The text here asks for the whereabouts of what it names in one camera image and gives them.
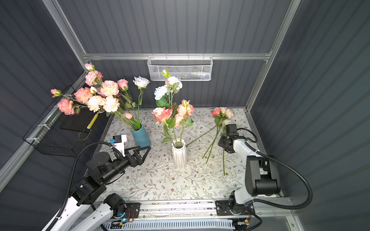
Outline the blue ceramic vase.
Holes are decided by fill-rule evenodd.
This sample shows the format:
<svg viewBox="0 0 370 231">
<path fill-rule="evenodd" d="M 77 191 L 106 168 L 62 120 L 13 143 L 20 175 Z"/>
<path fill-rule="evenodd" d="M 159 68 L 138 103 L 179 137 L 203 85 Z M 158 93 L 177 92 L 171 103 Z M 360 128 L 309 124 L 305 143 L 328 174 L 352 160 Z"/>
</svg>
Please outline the blue ceramic vase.
<svg viewBox="0 0 370 231">
<path fill-rule="evenodd" d="M 142 124 L 139 130 L 131 130 L 131 133 L 137 146 L 140 146 L 142 148 L 151 146 L 150 137 Z"/>
</svg>

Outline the white ribbed vase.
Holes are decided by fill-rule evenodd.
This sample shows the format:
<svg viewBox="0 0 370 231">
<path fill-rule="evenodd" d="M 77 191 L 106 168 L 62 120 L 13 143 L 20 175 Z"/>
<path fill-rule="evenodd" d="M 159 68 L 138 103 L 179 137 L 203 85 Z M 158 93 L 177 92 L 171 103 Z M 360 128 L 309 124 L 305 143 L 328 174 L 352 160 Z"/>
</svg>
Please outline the white ribbed vase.
<svg viewBox="0 0 370 231">
<path fill-rule="evenodd" d="M 188 162 L 187 148 L 185 141 L 176 139 L 172 143 L 172 155 L 175 166 L 179 169 L 185 168 Z"/>
</svg>

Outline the coral red rose stem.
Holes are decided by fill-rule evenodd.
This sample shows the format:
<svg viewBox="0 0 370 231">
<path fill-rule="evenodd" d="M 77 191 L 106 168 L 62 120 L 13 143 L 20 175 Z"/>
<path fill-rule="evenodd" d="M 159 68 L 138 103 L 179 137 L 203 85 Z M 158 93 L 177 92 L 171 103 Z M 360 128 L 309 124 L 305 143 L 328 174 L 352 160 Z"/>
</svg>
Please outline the coral red rose stem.
<svg viewBox="0 0 370 231">
<path fill-rule="evenodd" d="M 175 119 L 172 113 L 172 109 L 166 109 L 165 107 L 157 107 L 152 112 L 154 118 L 157 120 L 157 124 L 163 124 L 164 138 L 162 143 L 171 142 L 172 144 L 174 144 L 173 137 L 170 133 L 170 129 L 173 129 L 175 125 Z"/>
</svg>

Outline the coral spray rose stem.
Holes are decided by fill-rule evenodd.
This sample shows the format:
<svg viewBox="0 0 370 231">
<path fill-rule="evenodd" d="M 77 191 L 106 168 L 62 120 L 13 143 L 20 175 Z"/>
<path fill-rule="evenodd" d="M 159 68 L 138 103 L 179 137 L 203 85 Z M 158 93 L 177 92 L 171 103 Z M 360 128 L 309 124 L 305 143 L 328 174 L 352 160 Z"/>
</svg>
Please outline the coral spray rose stem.
<svg viewBox="0 0 370 231">
<path fill-rule="evenodd" d="M 190 104 L 187 100 L 182 100 L 181 104 L 177 108 L 177 114 L 174 116 L 175 119 L 175 128 L 181 128 L 179 138 L 175 137 L 175 147 L 181 148 L 184 146 L 184 143 L 182 141 L 183 134 L 185 132 L 185 129 L 188 127 L 193 126 L 194 121 L 191 118 L 192 114 L 194 112 L 193 105 Z"/>
</svg>

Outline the cream double peony stem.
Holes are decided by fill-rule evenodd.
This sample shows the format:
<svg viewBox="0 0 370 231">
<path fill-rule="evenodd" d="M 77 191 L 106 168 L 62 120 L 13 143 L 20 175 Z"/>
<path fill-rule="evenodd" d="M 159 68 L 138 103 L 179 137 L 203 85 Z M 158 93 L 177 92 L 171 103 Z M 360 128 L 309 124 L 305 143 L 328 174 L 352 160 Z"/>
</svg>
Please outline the cream double peony stem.
<svg viewBox="0 0 370 231">
<path fill-rule="evenodd" d="M 106 98 L 102 96 L 93 96 L 87 101 L 87 106 L 90 111 L 98 112 L 105 111 L 109 114 L 116 115 L 121 121 L 129 126 L 133 131 L 139 130 L 141 126 L 134 121 L 132 114 L 125 113 L 120 106 L 119 99 L 114 96 Z"/>
</svg>

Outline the white green flower stem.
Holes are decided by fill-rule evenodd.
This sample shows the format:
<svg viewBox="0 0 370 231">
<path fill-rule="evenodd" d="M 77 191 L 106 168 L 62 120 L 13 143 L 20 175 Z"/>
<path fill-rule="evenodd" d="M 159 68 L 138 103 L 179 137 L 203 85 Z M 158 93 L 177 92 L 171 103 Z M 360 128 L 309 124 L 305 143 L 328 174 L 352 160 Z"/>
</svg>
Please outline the white green flower stem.
<svg viewBox="0 0 370 231">
<path fill-rule="evenodd" d="M 165 77 L 165 84 L 157 87 L 154 91 L 156 106 L 173 109 L 173 97 L 182 89 L 183 84 L 179 78 L 170 75 L 167 69 L 162 71 L 162 75 Z"/>
</svg>

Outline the white rose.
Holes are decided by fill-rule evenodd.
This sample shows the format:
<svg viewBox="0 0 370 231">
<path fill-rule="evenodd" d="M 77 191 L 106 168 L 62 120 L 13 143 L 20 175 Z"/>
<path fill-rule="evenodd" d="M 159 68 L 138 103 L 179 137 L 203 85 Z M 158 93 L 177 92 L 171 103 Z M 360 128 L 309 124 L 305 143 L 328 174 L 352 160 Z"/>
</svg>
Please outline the white rose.
<svg viewBox="0 0 370 231">
<path fill-rule="evenodd" d="M 141 129 L 141 122 L 140 122 L 140 106 L 142 105 L 142 98 L 144 89 L 148 86 L 150 81 L 144 77 L 138 76 L 134 77 L 133 83 L 138 87 L 139 89 L 139 96 L 138 96 L 138 106 L 137 106 L 137 127 L 138 130 Z"/>
</svg>

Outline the single pink rose stem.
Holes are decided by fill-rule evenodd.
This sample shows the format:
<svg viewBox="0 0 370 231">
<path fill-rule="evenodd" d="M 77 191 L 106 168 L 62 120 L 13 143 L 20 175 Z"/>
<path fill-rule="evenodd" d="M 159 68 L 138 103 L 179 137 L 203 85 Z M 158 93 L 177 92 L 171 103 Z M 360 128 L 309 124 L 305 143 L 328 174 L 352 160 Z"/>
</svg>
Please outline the single pink rose stem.
<svg viewBox="0 0 370 231">
<path fill-rule="evenodd" d="M 133 100 L 129 92 L 128 81 L 121 79 L 118 80 L 117 84 L 119 87 L 119 103 L 122 120 L 131 128 L 132 131 L 138 131 L 141 128 L 136 111 L 138 104 Z"/>
</svg>

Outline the pink peony stem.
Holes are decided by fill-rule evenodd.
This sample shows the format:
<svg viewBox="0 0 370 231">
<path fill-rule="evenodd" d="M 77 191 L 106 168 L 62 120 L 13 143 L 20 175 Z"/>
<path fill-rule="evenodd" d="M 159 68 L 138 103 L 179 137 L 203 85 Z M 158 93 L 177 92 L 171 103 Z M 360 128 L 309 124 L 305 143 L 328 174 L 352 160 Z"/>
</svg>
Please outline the pink peony stem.
<svg viewBox="0 0 370 231">
<path fill-rule="evenodd" d="M 101 88 L 99 88 L 98 94 L 103 97 L 116 96 L 119 94 L 118 84 L 114 81 L 106 80 L 102 83 Z"/>
</svg>

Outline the pink spray rose stem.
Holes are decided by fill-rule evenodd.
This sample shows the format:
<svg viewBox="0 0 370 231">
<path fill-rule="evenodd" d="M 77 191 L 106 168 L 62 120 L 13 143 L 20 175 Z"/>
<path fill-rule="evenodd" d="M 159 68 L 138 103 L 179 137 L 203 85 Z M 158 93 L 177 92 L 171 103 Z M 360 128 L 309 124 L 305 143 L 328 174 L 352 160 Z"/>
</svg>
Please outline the pink spray rose stem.
<svg viewBox="0 0 370 231">
<path fill-rule="evenodd" d="M 89 108 L 88 101 L 95 96 L 96 92 L 85 87 L 77 90 L 73 95 L 63 95 L 60 90 L 51 89 L 53 98 L 62 97 L 57 104 L 58 109 L 65 115 L 78 115 L 83 108 Z"/>
</svg>

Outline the pink multi-bloom rose stem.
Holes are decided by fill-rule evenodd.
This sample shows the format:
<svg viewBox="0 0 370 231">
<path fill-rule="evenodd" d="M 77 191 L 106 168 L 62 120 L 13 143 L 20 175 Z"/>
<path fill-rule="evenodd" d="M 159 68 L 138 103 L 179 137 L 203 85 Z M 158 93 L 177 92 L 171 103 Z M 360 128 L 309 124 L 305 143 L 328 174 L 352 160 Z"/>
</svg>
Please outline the pink multi-bloom rose stem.
<svg viewBox="0 0 370 231">
<path fill-rule="evenodd" d="M 88 74 L 85 76 L 85 83 L 90 87 L 93 85 L 101 85 L 103 78 L 102 73 L 95 70 L 95 66 L 92 64 L 86 63 L 84 66 L 88 71 Z"/>
</svg>

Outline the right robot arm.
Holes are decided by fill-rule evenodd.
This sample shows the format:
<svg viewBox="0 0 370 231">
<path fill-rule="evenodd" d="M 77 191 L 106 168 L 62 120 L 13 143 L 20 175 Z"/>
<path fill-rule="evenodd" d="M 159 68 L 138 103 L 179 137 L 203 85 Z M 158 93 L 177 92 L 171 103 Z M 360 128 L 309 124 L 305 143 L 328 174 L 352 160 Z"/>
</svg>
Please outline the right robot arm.
<svg viewBox="0 0 370 231">
<path fill-rule="evenodd" d="M 280 179 L 277 164 L 259 154 L 250 143 L 256 140 L 239 135 L 237 125 L 225 127 L 218 145 L 229 154 L 242 157 L 245 166 L 244 186 L 233 191 L 229 197 L 230 206 L 245 205 L 258 196 L 272 196 L 280 193 Z"/>
</svg>

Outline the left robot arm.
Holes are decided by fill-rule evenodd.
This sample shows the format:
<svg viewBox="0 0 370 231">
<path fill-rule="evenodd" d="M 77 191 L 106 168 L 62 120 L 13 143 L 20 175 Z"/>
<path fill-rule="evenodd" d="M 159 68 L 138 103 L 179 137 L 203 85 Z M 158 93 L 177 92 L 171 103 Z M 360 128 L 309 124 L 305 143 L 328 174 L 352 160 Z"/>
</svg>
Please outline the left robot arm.
<svg viewBox="0 0 370 231">
<path fill-rule="evenodd" d="M 128 208 L 124 199 L 116 193 L 110 194 L 104 202 L 81 221 L 77 226 L 77 219 L 91 208 L 98 197 L 103 194 L 107 185 L 118 175 L 123 175 L 126 168 L 140 166 L 144 163 L 150 146 L 126 148 L 120 152 L 111 147 L 116 159 L 112 159 L 107 152 L 100 152 L 87 162 L 88 174 L 80 179 L 75 186 L 67 187 L 67 194 L 61 208 L 44 226 L 45 231 L 93 231 L 110 218 L 125 219 L 135 217 L 135 213 Z"/>
</svg>

